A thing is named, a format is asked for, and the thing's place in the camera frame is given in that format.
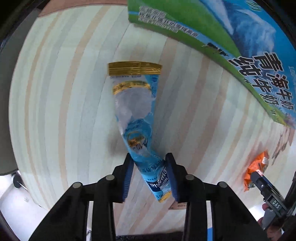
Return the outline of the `person right hand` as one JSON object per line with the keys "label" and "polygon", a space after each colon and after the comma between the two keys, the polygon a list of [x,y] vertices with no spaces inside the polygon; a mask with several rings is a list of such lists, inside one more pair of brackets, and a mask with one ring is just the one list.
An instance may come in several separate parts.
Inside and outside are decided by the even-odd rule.
{"label": "person right hand", "polygon": [[258,224],[266,232],[269,240],[278,240],[282,232],[281,226],[273,221],[276,218],[276,214],[266,203],[262,205],[262,209],[264,210],[264,216],[258,220]]}

